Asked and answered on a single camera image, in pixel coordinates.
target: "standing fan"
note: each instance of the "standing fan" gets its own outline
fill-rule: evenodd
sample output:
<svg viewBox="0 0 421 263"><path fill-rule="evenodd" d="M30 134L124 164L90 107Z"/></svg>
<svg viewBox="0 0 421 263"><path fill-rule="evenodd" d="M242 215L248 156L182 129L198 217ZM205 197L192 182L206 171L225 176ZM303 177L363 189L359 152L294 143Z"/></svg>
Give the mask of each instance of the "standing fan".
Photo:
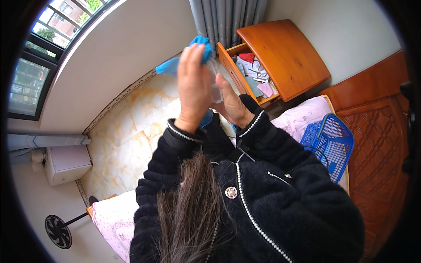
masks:
<svg viewBox="0 0 421 263"><path fill-rule="evenodd" d="M98 202L98 199L89 197L89 202L92 205L94 202ZM72 234L67 226L87 215L88 213L81 214L66 223L56 215L49 215L45 219L45 231L47 231L48 237L56 246L62 249L69 249L72 245Z"/></svg>

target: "jacket button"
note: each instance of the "jacket button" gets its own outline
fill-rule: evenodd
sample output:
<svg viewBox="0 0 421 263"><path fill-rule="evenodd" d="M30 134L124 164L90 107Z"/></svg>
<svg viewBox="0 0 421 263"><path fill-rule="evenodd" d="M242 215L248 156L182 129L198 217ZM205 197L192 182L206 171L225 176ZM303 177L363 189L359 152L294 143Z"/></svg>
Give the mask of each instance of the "jacket button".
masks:
<svg viewBox="0 0 421 263"><path fill-rule="evenodd" d="M237 189L233 186L227 187L227 189L225 189L225 195L230 199L234 199L237 197Z"/></svg>

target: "fan pole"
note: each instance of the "fan pole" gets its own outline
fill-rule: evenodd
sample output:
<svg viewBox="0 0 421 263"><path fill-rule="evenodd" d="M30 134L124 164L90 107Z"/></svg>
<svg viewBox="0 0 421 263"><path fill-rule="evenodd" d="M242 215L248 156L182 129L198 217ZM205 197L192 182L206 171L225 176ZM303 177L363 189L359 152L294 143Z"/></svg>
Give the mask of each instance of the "fan pole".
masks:
<svg viewBox="0 0 421 263"><path fill-rule="evenodd" d="M87 213L87 212L86 212L86 213L84 213L84 214L81 214L80 216L78 216L78 217L76 217L76 218L74 218L74 219L70 220L69 222L64 223L63 227L68 226L68 225L70 225L71 223L74 223L74 222L78 221L79 219L81 219L81 218L83 218L83 217L85 217L85 216L87 216L87 215L88 215L88 213Z"/></svg>

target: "red cloth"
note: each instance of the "red cloth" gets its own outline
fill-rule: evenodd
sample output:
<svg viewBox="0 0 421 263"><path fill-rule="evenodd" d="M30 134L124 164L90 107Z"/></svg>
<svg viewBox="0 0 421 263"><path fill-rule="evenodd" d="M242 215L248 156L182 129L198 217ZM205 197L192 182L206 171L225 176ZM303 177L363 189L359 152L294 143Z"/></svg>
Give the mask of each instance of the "red cloth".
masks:
<svg viewBox="0 0 421 263"><path fill-rule="evenodd" d="M242 53L242 54L238 54L238 56L242 60L253 63L253 60L254 60L254 54L253 53Z"/></svg>

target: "carved wooden panel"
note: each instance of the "carved wooden panel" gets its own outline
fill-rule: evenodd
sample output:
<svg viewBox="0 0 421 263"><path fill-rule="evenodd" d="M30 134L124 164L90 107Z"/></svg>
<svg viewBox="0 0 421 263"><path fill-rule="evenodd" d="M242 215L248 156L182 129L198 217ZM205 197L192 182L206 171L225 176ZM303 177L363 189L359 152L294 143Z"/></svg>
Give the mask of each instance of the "carved wooden panel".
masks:
<svg viewBox="0 0 421 263"><path fill-rule="evenodd" d="M406 123L396 96L336 112L354 134L348 162L350 197L365 223L362 262L381 249L399 219L408 182Z"/></svg>

